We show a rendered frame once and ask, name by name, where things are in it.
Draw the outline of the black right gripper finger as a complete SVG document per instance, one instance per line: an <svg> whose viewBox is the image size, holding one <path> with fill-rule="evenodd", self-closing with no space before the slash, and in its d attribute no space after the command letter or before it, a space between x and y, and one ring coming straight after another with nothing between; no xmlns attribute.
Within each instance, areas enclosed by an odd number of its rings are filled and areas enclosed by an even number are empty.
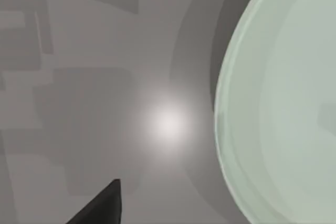
<svg viewBox="0 0 336 224"><path fill-rule="evenodd" d="M114 179L65 224L121 224L121 180Z"/></svg>

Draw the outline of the pale green round plate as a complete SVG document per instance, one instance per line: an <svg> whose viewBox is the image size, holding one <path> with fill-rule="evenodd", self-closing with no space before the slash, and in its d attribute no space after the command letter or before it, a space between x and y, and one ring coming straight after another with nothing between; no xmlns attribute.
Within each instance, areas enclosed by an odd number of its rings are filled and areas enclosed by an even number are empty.
<svg viewBox="0 0 336 224"><path fill-rule="evenodd" d="M223 178L250 224L336 224L336 0L250 0L215 97Z"/></svg>

